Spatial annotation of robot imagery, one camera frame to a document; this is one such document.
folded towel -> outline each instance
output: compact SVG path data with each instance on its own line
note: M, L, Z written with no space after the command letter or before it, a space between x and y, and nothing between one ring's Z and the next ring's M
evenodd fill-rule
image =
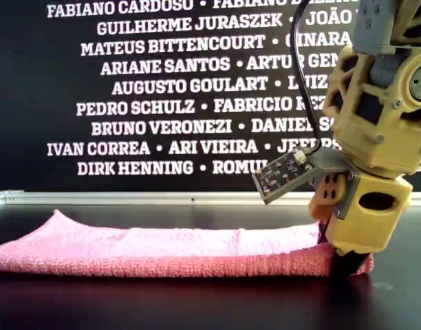
M0 245L0 271L72 276L327 276L333 255L318 225L273 230L96 228L58 210ZM359 274L370 272L369 257Z

white strip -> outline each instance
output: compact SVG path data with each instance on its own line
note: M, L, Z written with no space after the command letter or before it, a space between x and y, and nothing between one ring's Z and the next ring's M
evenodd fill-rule
M289 192L271 206L306 206L313 192ZM0 192L0 205L264 205L255 192ZM421 192L413 192L412 206L421 206Z

black table surface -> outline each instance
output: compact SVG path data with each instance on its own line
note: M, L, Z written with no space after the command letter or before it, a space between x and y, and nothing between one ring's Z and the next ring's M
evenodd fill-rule
M0 206L0 244L58 208L91 226L281 228L306 207ZM122 279L0 273L0 329L421 329L421 208L402 218L370 276Z

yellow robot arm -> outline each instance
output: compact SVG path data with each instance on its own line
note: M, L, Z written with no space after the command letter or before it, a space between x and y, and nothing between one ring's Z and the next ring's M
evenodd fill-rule
M308 2L296 9L292 36ZM297 48L291 52L297 55ZM316 135L301 72L297 65ZM421 0L360 0L353 46L339 54L323 113L334 119L340 150L320 144L295 150L253 179L266 204L310 182L319 242L336 248L332 274L350 275L369 254L387 247L413 190L402 176L421 166Z

screw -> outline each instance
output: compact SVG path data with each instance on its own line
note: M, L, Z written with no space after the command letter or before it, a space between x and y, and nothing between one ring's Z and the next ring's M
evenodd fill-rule
M374 139L374 141L375 141L377 144L381 144L381 143L383 143L383 141L385 141L385 137L384 137L383 135L378 134L378 135L376 136L376 139Z
M394 106L395 109L400 108L402 106L402 101L400 99L395 100L393 106Z

